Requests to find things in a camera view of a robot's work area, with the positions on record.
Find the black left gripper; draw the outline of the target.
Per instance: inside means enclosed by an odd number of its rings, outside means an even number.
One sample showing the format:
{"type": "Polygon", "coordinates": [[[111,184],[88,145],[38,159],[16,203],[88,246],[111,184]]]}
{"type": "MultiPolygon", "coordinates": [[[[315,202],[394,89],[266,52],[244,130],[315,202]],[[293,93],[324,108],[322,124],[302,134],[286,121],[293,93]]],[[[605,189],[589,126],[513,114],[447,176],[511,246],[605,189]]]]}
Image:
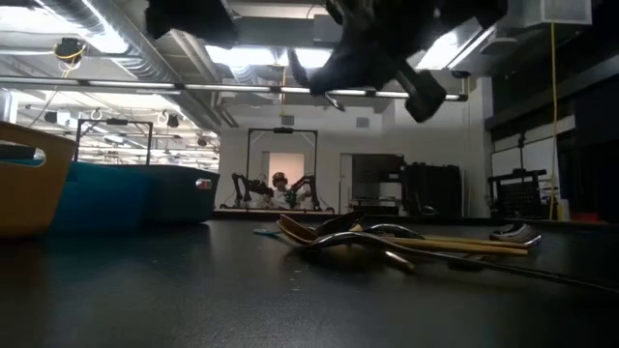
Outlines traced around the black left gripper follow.
{"type": "Polygon", "coordinates": [[[148,0],[144,21],[154,40],[177,30],[222,48],[238,42],[233,14],[222,0],[148,0]]]}

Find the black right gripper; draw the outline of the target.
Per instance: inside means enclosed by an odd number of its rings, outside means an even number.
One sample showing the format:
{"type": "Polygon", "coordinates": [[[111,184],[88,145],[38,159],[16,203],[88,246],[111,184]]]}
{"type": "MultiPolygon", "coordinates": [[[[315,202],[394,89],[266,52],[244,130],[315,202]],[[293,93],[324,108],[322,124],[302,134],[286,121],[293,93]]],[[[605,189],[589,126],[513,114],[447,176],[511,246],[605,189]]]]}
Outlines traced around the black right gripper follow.
{"type": "Polygon", "coordinates": [[[507,14],[508,2],[327,1],[325,8],[342,32],[327,62],[309,76],[310,92],[322,95],[358,87],[380,90],[396,76],[408,95],[405,109],[417,123],[424,123],[440,108],[446,90],[431,72],[415,71],[407,59],[469,19],[489,28],[507,14]]]}

